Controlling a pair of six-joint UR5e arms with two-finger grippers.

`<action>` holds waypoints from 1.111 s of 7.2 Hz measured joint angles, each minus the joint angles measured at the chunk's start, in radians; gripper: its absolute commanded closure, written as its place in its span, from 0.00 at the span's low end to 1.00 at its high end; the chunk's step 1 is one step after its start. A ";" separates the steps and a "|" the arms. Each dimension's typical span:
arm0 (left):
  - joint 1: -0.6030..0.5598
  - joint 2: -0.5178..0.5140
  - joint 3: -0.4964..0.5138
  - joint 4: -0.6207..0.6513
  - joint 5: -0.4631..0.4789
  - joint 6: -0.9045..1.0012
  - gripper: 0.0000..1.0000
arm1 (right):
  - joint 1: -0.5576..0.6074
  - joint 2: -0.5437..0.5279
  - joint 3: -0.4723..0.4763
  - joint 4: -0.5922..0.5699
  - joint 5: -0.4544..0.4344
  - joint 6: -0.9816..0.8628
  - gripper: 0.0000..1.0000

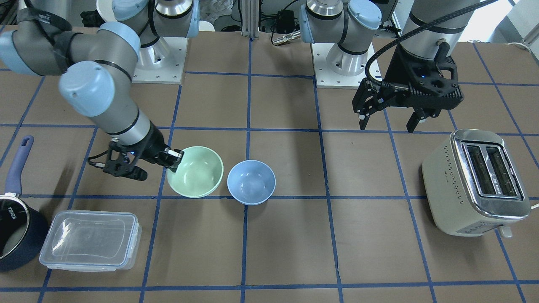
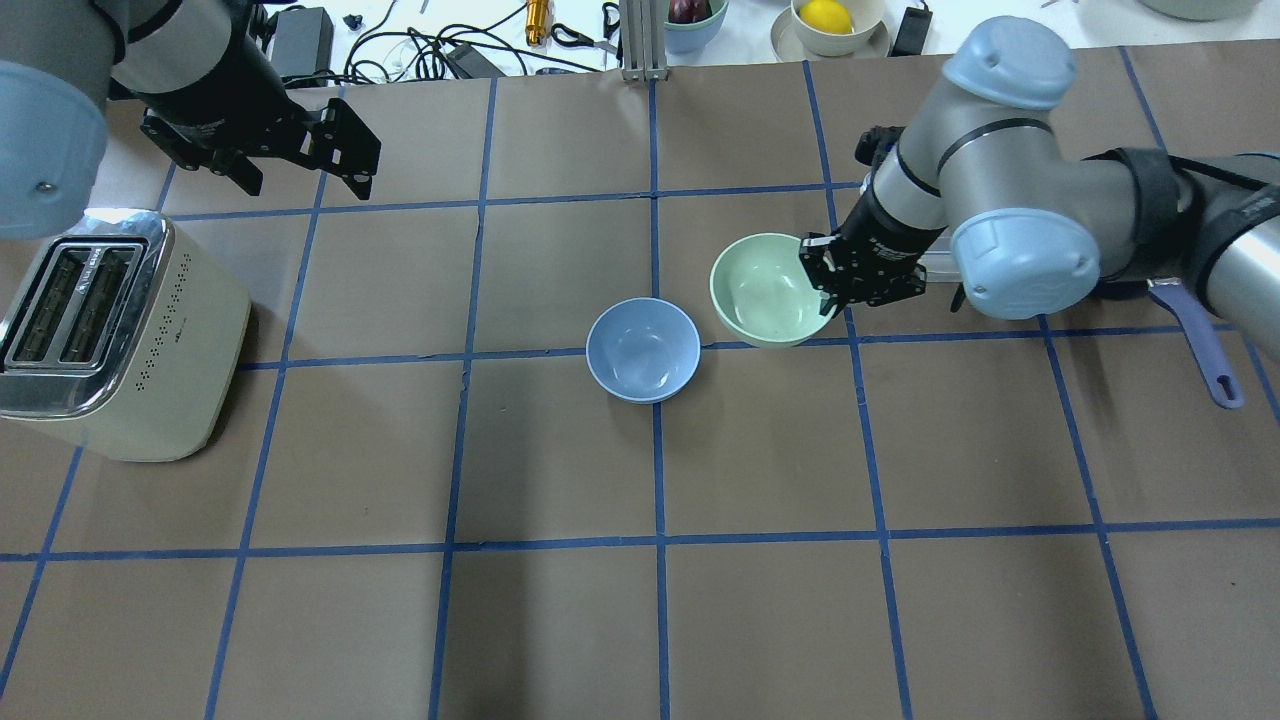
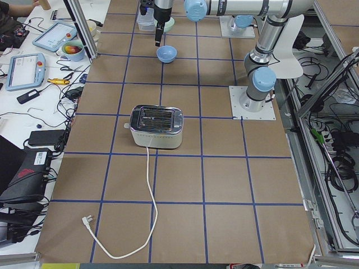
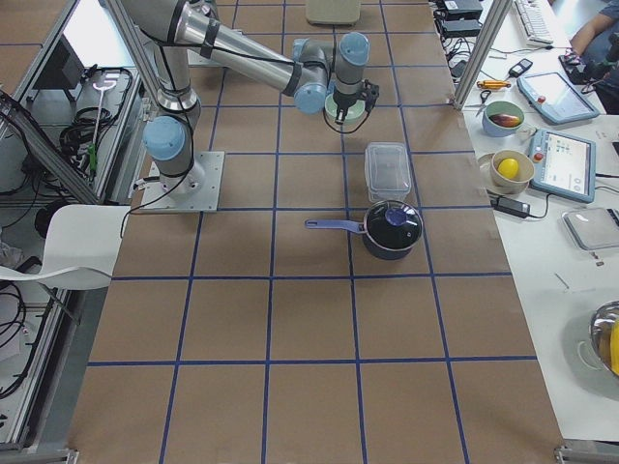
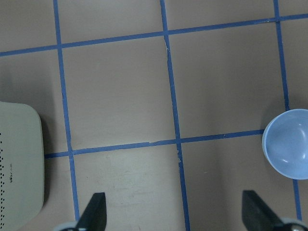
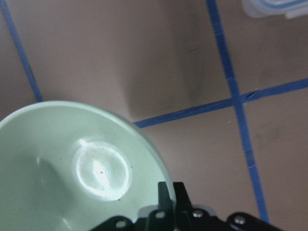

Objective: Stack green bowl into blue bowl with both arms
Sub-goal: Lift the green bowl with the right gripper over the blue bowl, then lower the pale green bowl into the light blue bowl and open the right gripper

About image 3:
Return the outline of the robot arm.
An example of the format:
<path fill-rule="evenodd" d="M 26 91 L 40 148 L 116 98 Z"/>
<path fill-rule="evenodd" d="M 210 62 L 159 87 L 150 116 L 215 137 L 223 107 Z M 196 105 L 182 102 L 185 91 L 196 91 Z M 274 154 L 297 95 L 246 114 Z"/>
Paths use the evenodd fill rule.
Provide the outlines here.
<path fill-rule="evenodd" d="M 246 111 L 259 112 L 276 82 L 268 67 L 273 50 L 290 18 L 306 12 L 313 1 L 184 1 L 186 16 L 193 22 L 207 15 L 257 15 L 265 17 L 255 48 L 245 57 L 249 86 L 240 97 Z"/>

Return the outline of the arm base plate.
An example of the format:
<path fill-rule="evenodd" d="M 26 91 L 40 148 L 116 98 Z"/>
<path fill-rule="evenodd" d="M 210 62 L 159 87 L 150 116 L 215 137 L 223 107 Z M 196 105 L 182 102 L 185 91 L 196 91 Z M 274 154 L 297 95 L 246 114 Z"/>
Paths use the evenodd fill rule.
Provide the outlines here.
<path fill-rule="evenodd" d="M 276 120 L 270 94 L 262 101 L 247 96 L 247 86 L 230 86 L 232 118 L 238 120 Z"/>
<path fill-rule="evenodd" d="M 253 15 L 221 16 L 220 28 L 224 38 L 254 39 Z"/>

